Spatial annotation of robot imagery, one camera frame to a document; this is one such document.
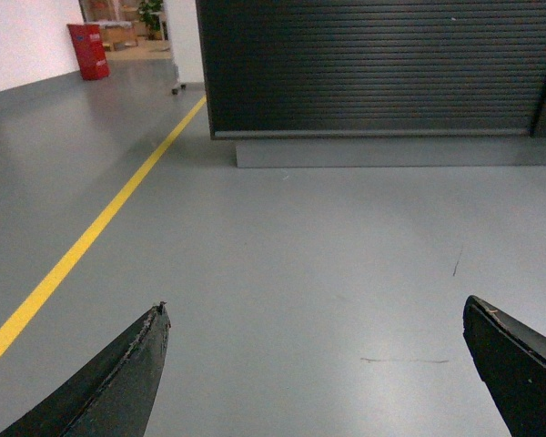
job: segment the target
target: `red cabinet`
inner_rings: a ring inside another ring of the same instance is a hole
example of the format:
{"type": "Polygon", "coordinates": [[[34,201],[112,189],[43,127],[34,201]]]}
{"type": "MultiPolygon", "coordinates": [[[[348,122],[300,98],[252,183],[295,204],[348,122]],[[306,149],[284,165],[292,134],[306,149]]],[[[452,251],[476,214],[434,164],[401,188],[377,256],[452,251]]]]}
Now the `red cabinet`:
{"type": "Polygon", "coordinates": [[[66,25],[73,39],[76,60],[85,80],[109,76],[106,51],[103,48],[98,25],[66,25]]]}

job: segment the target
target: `doorway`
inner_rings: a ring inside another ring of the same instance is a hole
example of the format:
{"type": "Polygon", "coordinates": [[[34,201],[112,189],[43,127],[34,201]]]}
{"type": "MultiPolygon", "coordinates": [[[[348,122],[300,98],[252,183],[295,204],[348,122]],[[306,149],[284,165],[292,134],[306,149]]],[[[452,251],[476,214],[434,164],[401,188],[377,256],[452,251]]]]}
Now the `doorway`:
{"type": "Polygon", "coordinates": [[[87,23],[98,22],[109,61],[171,59],[163,0],[78,0],[87,23]]]}

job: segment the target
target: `black plastic part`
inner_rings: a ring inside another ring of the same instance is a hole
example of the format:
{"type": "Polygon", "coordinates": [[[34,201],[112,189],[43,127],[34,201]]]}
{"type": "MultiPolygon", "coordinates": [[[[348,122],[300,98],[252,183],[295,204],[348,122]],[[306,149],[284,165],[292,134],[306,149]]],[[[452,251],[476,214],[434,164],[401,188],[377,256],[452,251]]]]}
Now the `black plastic part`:
{"type": "Polygon", "coordinates": [[[513,437],[546,437],[546,337],[470,296],[463,336],[513,437]]]}
{"type": "Polygon", "coordinates": [[[0,437],[141,437],[166,357],[170,320],[162,302],[0,437]]]}

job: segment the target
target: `wooden furniture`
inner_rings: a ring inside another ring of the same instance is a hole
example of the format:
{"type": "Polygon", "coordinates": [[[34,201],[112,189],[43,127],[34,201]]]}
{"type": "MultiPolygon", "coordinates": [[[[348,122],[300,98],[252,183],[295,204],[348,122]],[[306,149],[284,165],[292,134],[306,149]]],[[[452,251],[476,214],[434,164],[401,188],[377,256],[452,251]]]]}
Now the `wooden furniture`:
{"type": "Polygon", "coordinates": [[[101,29],[101,38],[103,39],[103,45],[109,46],[109,50],[114,52],[116,50],[116,44],[133,42],[136,46],[137,35],[136,29],[129,21],[107,21],[97,22],[101,29]]]}

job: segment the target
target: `potted plant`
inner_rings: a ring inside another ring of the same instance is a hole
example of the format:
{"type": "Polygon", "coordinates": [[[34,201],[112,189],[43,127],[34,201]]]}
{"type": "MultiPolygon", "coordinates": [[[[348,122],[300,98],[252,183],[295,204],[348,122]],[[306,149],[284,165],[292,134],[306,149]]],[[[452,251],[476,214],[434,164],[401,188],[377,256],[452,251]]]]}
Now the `potted plant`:
{"type": "Polygon", "coordinates": [[[147,37],[148,39],[155,39],[160,32],[160,19],[158,15],[152,14],[153,12],[161,12],[164,6],[164,0],[142,0],[139,3],[139,16],[141,20],[146,23],[147,37]]]}

